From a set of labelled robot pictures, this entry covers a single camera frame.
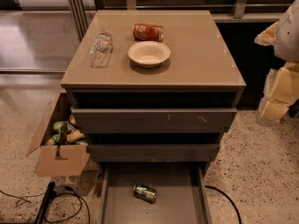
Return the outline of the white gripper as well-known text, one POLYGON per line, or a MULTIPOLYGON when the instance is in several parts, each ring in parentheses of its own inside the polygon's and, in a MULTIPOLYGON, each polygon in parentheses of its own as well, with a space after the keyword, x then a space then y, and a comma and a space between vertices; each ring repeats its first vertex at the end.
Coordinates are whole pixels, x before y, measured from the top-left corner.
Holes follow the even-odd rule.
MULTIPOLYGON (((258 34, 254 42, 260 46, 273 46, 277 27, 276 21, 258 34)), ((266 99, 263 98, 260 102, 261 117, 280 121, 288 112, 288 106, 299 99, 299 63, 286 62, 278 70, 270 69, 264 83, 263 94, 266 99)))

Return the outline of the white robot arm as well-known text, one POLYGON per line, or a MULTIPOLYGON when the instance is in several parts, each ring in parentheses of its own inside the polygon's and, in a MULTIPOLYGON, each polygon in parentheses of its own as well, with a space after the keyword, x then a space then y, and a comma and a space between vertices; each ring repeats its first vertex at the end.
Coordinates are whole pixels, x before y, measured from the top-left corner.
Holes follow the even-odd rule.
POLYGON ((299 0, 289 6, 279 21, 258 34, 254 42, 273 46, 275 56, 285 61, 281 68, 271 69, 266 76, 258 107, 257 122, 273 126, 299 99, 299 0))

